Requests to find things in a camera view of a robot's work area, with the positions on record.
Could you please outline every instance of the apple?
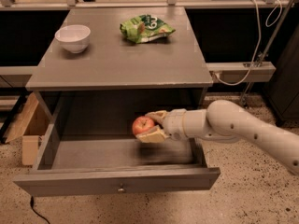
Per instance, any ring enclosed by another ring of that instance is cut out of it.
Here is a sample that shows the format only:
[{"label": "apple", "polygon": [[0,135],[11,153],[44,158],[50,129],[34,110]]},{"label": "apple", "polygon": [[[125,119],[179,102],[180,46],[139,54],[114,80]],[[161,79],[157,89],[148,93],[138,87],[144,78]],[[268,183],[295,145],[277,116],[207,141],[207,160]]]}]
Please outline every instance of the apple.
[{"label": "apple", "polygon": [[132,131],[134,135],[138,135],[151,129],[154,126],[155,122],[153,119],[146,116],[140,116],[133,122]]}]

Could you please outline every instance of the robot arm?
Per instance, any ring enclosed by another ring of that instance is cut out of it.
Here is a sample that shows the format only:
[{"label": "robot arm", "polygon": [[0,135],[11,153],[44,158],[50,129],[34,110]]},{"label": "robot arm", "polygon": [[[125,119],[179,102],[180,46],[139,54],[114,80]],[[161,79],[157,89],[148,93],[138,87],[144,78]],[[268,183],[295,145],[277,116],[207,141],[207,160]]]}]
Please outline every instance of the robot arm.
[{"label": "robot arm", "polygon": [[215,101],[207,110],[148,113],[159,126],[136,137],[144,143],[159,143],[166,138],[174,140],[201,138],[233,143],[245,139],[256,145],[289,171],[299,175],[299,136],[267,124],[229,101]]}]

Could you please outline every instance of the green snack bag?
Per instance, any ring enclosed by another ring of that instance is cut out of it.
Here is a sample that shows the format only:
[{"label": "green snack bag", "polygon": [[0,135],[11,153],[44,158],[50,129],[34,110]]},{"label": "green snack bag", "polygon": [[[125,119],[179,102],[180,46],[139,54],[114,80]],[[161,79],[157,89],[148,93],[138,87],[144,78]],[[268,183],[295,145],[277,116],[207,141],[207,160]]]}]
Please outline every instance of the green snack bag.
[{"label": "green snack bag", "polygon": [[130,41],[146,43],[160,37],[166,37],[176,30],[157,17],[140,15],[121,24],[121,32]]}]

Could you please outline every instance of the white bowl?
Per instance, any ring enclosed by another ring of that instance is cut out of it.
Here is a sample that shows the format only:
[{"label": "white bowl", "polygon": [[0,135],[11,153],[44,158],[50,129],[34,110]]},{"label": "white bowl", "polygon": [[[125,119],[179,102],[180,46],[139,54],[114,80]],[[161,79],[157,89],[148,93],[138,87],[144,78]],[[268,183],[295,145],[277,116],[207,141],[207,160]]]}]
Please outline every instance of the white bowl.
[{"label": "white bowl", "polygon": [[65,26],[55,33],[60,45],[72,53],[81,53],[90,43],[91,29],[84,25]]}]

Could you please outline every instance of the open drawer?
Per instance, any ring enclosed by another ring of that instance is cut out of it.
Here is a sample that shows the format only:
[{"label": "open drawer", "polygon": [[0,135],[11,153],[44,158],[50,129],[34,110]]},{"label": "open drawer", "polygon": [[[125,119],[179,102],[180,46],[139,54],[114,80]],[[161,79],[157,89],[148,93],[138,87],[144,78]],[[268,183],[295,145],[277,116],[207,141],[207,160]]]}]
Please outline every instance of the open drawer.
[{"label": "open drawer", "polygon": [[62,92],[36,164],[14,182],[33,196],[210,189],[220,169],[206,167],[195,140],[141,144],[131,132],[147,112],[194,108],[198,92]]}]

